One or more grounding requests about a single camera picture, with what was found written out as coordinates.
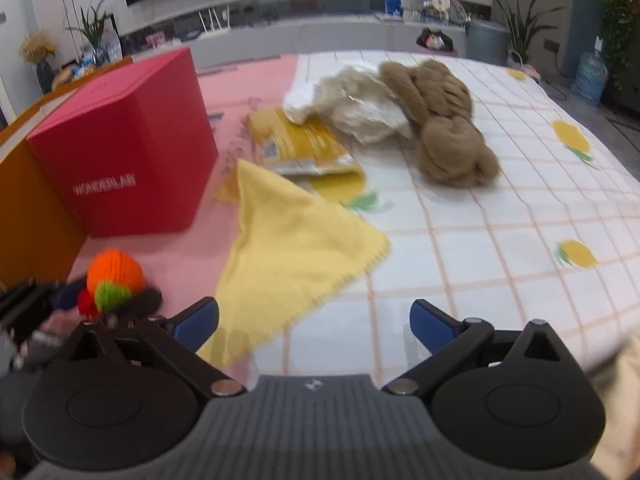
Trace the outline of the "orange red crochet toy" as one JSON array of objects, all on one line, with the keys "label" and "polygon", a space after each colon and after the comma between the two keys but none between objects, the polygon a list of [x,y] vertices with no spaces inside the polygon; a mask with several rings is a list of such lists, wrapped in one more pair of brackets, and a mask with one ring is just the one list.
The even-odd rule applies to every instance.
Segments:
[{"label": "orange red crochet toy", "polygon": [[162,293],[148,283],[141,264],[120,249],[104,250],[92,259],[76,298],[84,318],[114,316],[120,324],[155,314],[162,302]]}]

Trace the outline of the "yellow cloth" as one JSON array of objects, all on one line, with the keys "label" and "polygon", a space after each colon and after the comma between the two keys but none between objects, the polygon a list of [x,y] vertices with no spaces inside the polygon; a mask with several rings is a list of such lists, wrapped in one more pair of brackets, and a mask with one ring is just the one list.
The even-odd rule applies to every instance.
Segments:
[{"label": "yellow cloth", "polygon": [[232,178],[239,233],[220,274],[219,325],[198,356],[244,358],[386,258],[390,242],[345,207],[248,160]]}]

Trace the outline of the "white lemon-print checked tablecloth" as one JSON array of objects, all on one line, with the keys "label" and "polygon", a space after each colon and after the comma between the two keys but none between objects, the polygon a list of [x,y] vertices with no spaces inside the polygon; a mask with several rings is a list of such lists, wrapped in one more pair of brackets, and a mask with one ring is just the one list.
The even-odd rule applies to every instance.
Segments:
[{"label": "white lemon-print checked tablecloth", "polygon": [[426,356],[409,328],[423,298],[455,318],[518,330],[542,318],[585,368],[639,326],[639,185],[604,145],[535,81],[452,58],[473,120],[498,156],[482,188],[420,173],[403,138],[352,144],[356,177],[307,190],[383,232],[390,254],[248,360],[250,376],[367,374],[382,384]]}]

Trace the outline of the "red Wonderlab box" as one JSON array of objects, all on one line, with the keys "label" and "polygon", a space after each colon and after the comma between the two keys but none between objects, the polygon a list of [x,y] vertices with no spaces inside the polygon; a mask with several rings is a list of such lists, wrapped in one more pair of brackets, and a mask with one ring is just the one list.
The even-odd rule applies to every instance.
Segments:
[{"label": "red Wonderlab box", "polygon": [[186,230],[218,156],[187,48],[93,79],[27,143],[92,237]]}]

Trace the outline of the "yellow snack package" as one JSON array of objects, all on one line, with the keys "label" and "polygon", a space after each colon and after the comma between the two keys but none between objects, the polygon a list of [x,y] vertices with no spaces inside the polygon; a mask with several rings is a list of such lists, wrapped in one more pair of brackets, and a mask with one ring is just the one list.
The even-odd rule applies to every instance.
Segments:
[{"label": "yellow snack package", "polygon": [[360,163],[319,118],[297,125],[282,108],[267,108],[247,116],[246,130],[263,167],[306,180],[326,200],[347,205],[366,190]]}]

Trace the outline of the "brown plush yarn toy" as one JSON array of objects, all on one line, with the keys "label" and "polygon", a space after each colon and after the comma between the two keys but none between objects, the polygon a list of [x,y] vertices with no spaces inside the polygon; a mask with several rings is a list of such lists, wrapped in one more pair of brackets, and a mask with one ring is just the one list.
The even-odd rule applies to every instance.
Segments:
[{"label": "brown plush yarn toy", "polygon": [[450,188],[495,182],[499,159],[473,124],[468,87],[445,64],[434,58],[413,67],[386,62],[378,73],[416,134],[424,177]]}]

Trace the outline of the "dried yellow flowers vase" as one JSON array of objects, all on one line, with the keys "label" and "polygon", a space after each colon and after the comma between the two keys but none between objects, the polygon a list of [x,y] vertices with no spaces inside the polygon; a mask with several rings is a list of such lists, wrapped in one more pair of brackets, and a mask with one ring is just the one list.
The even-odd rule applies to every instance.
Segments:
[{"label": "dried yellow flowers vase", "polygon": [[29,32],[21,42],[18,53],[25,62],[35,66],[42,93],[49,93],[55,77],[49,58],[55,56],[55,50],[48,35],[43,30]]}]

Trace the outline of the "white crumpled plastic bag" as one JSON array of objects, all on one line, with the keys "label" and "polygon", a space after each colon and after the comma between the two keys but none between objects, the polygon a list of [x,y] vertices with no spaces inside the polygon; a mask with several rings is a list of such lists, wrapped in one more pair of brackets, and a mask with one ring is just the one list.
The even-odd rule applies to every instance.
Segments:
[{"label": "white crumpled plastic bag", "polygon": [[343,66],[316,81],[296,84],[284,97],[282,110],[296,125],[317,117],[363,145],[391,136],[412,137],[409,119],[370,63]]}]

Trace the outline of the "green potted plant on console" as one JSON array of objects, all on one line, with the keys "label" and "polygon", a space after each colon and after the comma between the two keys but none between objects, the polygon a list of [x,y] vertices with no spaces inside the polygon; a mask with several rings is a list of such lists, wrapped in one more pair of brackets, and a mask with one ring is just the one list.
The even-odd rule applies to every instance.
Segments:
[{"label": "green potted plant on console", "polygon": [[99,0],[97,4],[90,3],[75,11],[75,23],[68,23],[69,32],[81,36],[80,60],[85,66],[89,64],[96,68],[105,66],[122,59],[122,45],[115,25],[112,12],[104,9],[106,0]]}]

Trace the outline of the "blue water bottle jug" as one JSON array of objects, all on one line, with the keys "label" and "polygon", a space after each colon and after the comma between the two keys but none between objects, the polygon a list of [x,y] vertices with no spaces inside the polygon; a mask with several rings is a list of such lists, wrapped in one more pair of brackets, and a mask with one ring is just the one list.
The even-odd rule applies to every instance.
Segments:
[{"label": "blue water bottle jug", "polygon": [[608,82],[603,51],[603,39],[599,36],[594,40],[593,49],[580,56],[576,76],[572,84],[572,92],[592,106],[597,106]]}]

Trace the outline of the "grey round trash can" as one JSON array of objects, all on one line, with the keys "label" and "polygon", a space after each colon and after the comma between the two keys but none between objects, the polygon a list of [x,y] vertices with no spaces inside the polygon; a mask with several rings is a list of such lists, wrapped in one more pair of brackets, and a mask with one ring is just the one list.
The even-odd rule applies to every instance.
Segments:
[{"label": "grey round trash can", "polygon": [[467,58],[486,64],[506,66],[511,40],[509,29],[496,22],[474,18],[466,24],[465,33]]}]

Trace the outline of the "white wifi router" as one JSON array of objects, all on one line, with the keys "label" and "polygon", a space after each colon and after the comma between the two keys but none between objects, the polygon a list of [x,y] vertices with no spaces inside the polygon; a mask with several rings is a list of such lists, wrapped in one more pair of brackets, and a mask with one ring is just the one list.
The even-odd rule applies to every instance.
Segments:
[{"label": "white wifi router", "polygon": [[202,32],[201,38],[228,34],[231,30],[230,6],[210,6],[198,11]]}]

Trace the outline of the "tall leafy floor plant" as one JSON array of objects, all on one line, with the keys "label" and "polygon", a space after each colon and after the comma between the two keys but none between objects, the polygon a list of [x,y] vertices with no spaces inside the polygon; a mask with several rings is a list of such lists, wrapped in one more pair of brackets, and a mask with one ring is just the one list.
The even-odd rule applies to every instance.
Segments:
[{"label": "tall leafy floor plant", "polygon": [[492,1],[506,20],[506,28],[510,32],[510,49],[520,57],[522,64],[529,61],[529,49],[536,36],[559,28],[558,25],[547,23],[546,18],[565,9],[565,6],[540,8],[539,0],[529,0],[527,4],[521,4],[521,0]]}]

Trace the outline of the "dark grey cabinet with ivy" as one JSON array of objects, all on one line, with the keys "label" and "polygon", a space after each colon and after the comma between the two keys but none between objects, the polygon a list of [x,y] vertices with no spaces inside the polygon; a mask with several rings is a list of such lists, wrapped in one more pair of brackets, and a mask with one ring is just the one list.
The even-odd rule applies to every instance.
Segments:
[{"label": "dark grey cabinet with ivy", "polygon": [[639,113],[639,0],[599,0],[611,100]]}]

